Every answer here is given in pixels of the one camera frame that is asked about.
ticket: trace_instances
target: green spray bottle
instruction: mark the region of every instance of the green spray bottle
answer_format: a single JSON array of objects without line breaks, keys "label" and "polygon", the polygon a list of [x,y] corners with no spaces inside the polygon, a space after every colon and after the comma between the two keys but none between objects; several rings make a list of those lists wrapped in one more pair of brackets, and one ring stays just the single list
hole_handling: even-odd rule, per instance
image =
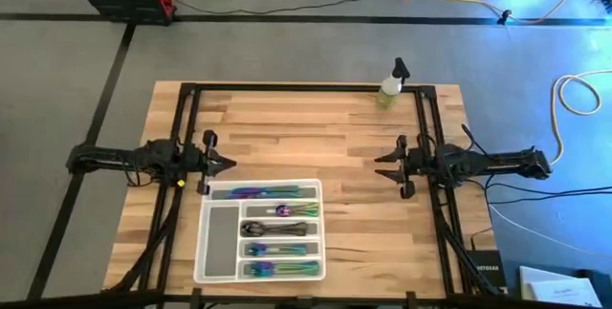
[{"label": "green spray bottle", "polygon": [[379,94],[376,96],[376,103],[379,108],[384,110],[391,108],[395,98],[402,92],[405,79],[409,77],[410,73],[405,67],[404,61],[400,57],[395,58],[395,67],[391,75],[382,82]]}]

